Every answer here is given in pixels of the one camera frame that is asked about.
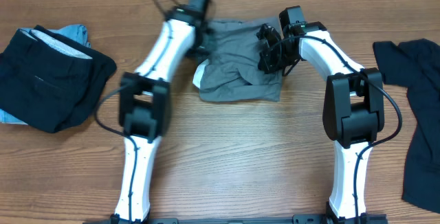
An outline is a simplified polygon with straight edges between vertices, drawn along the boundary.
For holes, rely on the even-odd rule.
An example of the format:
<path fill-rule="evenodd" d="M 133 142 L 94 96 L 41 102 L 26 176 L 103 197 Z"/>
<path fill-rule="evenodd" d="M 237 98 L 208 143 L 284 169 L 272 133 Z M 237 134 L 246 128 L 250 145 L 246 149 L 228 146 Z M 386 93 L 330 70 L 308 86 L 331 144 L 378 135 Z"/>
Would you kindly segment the grey shorts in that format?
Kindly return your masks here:
<path fill-rule="evenodd" d="M 217 19 L 209 22 L 208 53 L 198 56 L 199 65 L 192 80 L 202 100 L 280 100 L 281 72 L 265 74 L 258 69 L 262 45 L 256 34 L 264 24 L 279 30 L 275 16 L 251 21 Z"/>

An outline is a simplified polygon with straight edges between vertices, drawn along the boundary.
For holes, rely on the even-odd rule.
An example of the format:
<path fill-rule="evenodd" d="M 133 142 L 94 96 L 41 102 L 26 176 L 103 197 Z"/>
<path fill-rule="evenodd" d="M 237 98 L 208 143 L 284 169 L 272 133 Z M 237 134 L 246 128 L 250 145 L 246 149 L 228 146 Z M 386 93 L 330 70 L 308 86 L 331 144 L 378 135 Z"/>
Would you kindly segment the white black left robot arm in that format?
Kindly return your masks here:
<path fill-rule="evenodd" d="M 162 28 L 144 62 L 123 74 L 119 125 L 124 138 L 124 172 L 111 223 L 147 223 L 155 156 L 172 113 L 171 82 L 182 59 L 204 39 L 211 0 L 176 2 L 163 10 Z"/>

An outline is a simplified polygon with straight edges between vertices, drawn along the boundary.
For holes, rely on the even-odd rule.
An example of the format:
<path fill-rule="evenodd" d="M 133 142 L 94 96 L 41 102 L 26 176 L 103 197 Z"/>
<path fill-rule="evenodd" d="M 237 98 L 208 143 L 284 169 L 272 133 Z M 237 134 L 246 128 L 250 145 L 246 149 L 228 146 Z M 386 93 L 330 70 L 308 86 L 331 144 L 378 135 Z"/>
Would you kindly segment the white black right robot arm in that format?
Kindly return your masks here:
<path fill-rule="evenodd" d="M 376 68 L 352 61 L 320 22 L 308 23 L 300 6 L 279 14 L 281 32 L 263 24 L 258 68 L 287 75 L 307 61 L 326 82 L 322 122 L 333 142 L 333 187 L 325 214 L 299 214 L 293 223 L 387 223 L 384 214 L 369 214 L 364 203 L 371 145 L 384 128 L 382 77 Z"/>

